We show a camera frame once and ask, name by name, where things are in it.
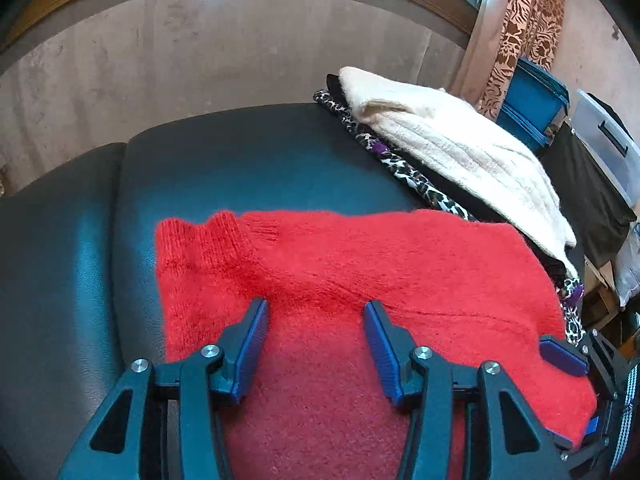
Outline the red knit sweater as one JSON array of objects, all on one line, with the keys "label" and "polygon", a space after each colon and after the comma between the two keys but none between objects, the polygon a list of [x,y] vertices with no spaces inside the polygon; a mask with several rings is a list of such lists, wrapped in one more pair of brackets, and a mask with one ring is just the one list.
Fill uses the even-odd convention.
[{"label": "red knit sweater", "polygon": [[541,359],[562,337],[552,281],[520,233],[434,210],[349,217],[221,211],[155,231],[166,356],[216,341],[250,300],[269,330],[247,398],[222,415],[239,479],[391,479],[408,419],[386,399],[362,325],[372,299],[446,360],[500,363],[544,425],[590,417],[588,379]]}]

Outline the leopard print garment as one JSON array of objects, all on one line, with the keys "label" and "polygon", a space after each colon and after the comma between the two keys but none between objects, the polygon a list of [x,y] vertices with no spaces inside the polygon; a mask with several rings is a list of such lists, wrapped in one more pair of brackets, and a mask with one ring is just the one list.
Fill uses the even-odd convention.
[{"label": "leopard print garment", "polygon": [[[427,208],[448,212],[469,221],[478,222],[466,208],[443,193],[433,182],[408,160],[395,154],[366,125],[361,125],[352,117],[347,106],[332,96],[328,90],[318,90],[312,97],[314,102],[336,117],[347,133],[370,155],[377,159],[383,167],[397,180],[411,188]],[[569,344],[578,347],[586,332],[578,313],[578,302],[582,299],[582,283],[579,278],[571,278],[566,267],[559,260],[546,255],[533,242],[526,240],[527,246],[541,263],[553,283],[559,298],[560,309],[565,323],[565,338]]]}]

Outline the wooden stool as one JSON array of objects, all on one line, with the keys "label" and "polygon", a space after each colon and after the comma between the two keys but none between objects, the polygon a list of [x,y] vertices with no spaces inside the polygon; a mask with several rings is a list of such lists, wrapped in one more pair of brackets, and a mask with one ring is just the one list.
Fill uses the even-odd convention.
[{"label": "wooden stool", "polygon": [[620,312],[612,262],[597,268],[585,258],[584,285],[582,325],[586,330],[602,330]]}]

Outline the black fabric bag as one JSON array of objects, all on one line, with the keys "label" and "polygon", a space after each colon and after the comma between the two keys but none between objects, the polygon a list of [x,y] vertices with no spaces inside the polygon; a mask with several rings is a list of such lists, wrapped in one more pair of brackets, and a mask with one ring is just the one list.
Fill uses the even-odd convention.
[{"label": "black fabric bag", "polygon": [[614,260],[637,215],[569,125],[559,128],[541,163],[584,255],[598,268]]}]

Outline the black leather padded bench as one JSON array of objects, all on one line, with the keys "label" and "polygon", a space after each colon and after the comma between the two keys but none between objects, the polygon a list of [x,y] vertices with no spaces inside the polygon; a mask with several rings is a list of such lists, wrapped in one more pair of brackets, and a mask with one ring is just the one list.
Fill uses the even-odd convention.
[{"label": "black leather padded bench", "polygon": [[1,474],[52,479],[139,358],[166,356],[155,231],[221,211],[425,209],[314,104],[170,122],[1,203]]}]

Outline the clear plastic storage box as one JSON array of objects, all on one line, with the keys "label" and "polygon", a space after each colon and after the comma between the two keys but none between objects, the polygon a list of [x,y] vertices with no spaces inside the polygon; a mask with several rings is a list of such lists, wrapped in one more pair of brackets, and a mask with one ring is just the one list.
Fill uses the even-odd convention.
[{"label": "clear plastic storage box", "polygon": [[570,123],[630,206],[639,200],[639,147],[588,93],[578,89]]}]

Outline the cream knit sweater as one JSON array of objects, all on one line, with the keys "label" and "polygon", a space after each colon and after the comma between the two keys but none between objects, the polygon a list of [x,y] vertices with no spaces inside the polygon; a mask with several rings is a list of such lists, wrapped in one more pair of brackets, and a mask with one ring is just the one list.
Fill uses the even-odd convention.
[{"label": "cream knit sweater", "polygon": [[577,244],[574,231],[544,167],[523,142],[444,89],[352,66],[341,68],[338,79],[357,122],[482,200],[578,277],[566,254]]}]

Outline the blue plastic storage bin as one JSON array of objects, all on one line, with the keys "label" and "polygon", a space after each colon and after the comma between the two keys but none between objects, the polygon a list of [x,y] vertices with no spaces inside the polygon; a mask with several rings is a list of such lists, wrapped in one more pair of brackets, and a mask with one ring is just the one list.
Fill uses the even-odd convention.
[{"label": "blue plastic storage bin", "polygon": [[551,145],[546,130],[570,107],[570,94],[561,81],[537,64],[519,58],[496,120],[534,154]]}]

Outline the right brown patterned curtain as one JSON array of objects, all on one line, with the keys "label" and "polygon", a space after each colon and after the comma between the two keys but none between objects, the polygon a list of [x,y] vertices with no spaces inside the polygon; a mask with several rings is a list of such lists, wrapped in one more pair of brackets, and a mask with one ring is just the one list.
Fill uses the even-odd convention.
[{"label": "right brown patterned curtain", "polygon": [[552,69],[564,10],[565,0],[482,0],[450,92],[496,120],[521,58]]}]

